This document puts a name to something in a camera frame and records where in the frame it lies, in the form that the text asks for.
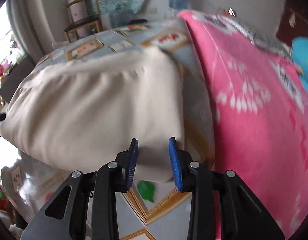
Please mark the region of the beige zip jacket black trim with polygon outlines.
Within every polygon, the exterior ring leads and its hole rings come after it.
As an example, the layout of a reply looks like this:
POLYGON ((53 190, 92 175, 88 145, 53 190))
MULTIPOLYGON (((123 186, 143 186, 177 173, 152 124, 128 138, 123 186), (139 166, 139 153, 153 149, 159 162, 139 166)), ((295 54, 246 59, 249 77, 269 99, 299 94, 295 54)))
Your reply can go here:
POLYGON ((172 178, 168 141, 184 141, 181 67, 157 47, 32 72, 0 136, 55 168, 98 170, 138 140, 136 180, 172 178))

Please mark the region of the pink floral blanket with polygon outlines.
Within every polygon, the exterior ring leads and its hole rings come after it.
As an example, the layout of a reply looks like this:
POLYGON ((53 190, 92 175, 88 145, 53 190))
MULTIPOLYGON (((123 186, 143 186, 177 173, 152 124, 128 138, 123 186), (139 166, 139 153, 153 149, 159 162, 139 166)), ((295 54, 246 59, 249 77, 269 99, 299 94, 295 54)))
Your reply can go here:
POLYGON ((179 16, 210 94, 215 168, 234 170, 290 238, 308 214, 308 94, 296 67, 254 45, 233 18, 179 16))

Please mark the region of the blue cartoon pillow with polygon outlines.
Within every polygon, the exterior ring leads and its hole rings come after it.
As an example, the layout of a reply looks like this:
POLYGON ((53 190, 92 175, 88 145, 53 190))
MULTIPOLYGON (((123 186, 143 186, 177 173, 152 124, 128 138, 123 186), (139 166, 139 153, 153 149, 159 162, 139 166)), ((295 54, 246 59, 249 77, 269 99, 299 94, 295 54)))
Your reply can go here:
POLYGON ((308 38, 297 37, 293 39, 292 59, 300 67, 299 78, 308 93, 308 38))

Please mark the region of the grey curtain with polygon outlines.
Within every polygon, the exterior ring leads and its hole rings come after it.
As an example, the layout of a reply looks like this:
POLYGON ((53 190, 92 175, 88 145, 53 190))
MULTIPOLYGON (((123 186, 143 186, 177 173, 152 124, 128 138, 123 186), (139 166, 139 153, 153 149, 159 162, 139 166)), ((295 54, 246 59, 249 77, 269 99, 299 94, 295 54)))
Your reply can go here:
POLYGON ((11 29, 20 48, 37 64, 45 52, 31 19, 27 0, 7 0, 6 6, 11 29))

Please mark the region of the dark low cabinet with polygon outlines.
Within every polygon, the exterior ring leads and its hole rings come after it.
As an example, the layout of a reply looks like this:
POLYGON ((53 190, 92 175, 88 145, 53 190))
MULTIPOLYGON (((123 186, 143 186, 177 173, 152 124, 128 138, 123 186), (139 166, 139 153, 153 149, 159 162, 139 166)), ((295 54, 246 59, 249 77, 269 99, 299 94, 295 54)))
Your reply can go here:
POLYGON ((26 55, 17 64, 11 73, 2 81, 0 96, 4 101, 10 103, 19 84, 34 70, 35 64, 29 55, 26 55))

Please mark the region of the wooden chair black seat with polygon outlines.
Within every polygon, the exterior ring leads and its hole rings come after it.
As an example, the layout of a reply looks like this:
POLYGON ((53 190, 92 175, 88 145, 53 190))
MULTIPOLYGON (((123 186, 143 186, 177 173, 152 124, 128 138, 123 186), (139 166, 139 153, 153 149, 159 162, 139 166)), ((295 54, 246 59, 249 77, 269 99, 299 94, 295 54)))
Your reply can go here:
POLYGON ((68 12, 68 16, 69 16, 69 20, 70 20, 70 24, 63 30, 63 33, 65 35, 66 40, 71 43, 72 40, 70 38, 70 33, 74 33, 74 36, 76 38, 76 40, 79 40, 79 36, 78 36, 78 30, 81 28, 87 28, 90 26, 95 26, 96 28, 96 32, 100 33, 103 31, 103 25, 101 22, 101 14, 100 14, 100 5, 98 0, 94 0, 95 6, 96 6, 96 11, 89 14, 88 12, 86 12, 86 15, 83 14, 83 17, 80 19, 75 20, 74 19, 74 14, 75 12, 78 12, 78 10, 74 10, 71 9, 70 7, 72 7, 73 5, 76 4, 80 4, 83 3, 84 5, 86 5, 87 0, 73 0, 69 3, 66 3, 66 5, 64 5, 64 8, 67 10, 68 12))

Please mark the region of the fruit pattern tablecloth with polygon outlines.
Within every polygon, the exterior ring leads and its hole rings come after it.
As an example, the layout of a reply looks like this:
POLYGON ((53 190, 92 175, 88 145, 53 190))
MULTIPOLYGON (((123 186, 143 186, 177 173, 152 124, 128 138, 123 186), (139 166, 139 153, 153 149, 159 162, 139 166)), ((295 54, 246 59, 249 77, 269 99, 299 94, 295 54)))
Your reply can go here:
POLYGON ((139 145, 134 182, 116 195, 124 239, 186 239, 190 194, 172 182, 168 142, 214 166, 211 106, 181 19, 130 25, 23 61, 0 89, 0 183, 30 222, 75 170, 94 172, 139 145))

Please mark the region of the dark red door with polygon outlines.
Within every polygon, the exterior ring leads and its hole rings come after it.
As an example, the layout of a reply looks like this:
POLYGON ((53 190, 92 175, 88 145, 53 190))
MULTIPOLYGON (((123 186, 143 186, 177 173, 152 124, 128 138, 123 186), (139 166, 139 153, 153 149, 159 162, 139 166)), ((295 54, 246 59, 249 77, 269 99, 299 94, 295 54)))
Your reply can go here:
POLYGON ((308 38, 308 2, 285 0, 276 38, 292 47, 292 42, 297 37, 308 38))

